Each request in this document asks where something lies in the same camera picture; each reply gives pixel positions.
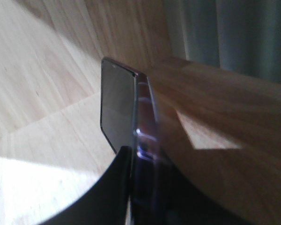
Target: wooden surface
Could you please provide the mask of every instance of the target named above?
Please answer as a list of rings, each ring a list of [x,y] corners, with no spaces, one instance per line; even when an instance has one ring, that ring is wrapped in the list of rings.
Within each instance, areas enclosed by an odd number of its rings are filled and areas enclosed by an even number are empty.
[[[241,217],[281,224],[281,85],[178,59],[147,75],[183,174]]]
[[[161,0],[0,0],[0,225],[78,199],[114,153],[99,128],[100,60],[171,55]]]
[[[281,86],[170,59],[162,1],[0,1],[0,225],[90,188],[114,155],[99,129],[100,59],[150,66],[165,149],[225,208],[281,224]]]

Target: wooden table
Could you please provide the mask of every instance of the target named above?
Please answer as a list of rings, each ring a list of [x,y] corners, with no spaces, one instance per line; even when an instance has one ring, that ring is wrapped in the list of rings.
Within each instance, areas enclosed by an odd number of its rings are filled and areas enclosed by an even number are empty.
[[[165,148],[194,185],[281,224],[281,85],[169,58],[161,0],[1,0],[0,225],[58,213],[114,158],[99,129],[104,55],[151,68]]]

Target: black screen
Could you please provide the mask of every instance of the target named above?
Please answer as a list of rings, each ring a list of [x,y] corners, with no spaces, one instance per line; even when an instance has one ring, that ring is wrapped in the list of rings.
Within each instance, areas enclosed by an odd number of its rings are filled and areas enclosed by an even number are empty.
[[[101,128],[118,152],[133,146],[133,73],[108,61],[102,62]]]

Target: curtain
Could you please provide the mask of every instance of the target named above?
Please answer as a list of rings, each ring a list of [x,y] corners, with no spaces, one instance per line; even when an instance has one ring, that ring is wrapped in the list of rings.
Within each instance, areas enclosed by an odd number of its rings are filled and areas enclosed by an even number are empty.
[[[164,0],[174,56],[281,83],[281,0]]]

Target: smartphone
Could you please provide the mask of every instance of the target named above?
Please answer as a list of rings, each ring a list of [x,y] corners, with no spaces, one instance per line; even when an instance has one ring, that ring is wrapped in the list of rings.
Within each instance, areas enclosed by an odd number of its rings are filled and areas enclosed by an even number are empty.
[[[147,76],[104,57],[100,127],[115,153],[132,153],[132,224],[161,224],[171,184],[171,162],[159,143],[158,114]]]

